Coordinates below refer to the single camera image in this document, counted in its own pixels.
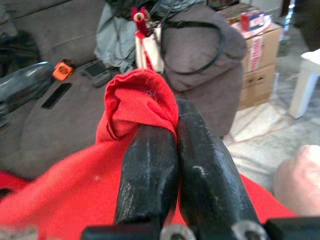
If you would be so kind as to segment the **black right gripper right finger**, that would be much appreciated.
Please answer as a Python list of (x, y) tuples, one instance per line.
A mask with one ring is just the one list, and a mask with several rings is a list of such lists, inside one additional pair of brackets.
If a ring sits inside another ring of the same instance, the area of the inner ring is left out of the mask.
[(232, 226), (258, 216), (222, 140), (212, 135), (196, 107), (178, 100), (181, 187), (179, 209), (200, 240), (234, 240)]

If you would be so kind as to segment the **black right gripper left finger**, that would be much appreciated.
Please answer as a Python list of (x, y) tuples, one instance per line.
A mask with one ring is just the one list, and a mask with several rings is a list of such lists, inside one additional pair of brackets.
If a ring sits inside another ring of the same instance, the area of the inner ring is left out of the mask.
[(141, 125), (123, 158), (115, 223), (171, 222), (178, 184), (173, 133), (162, 127)]

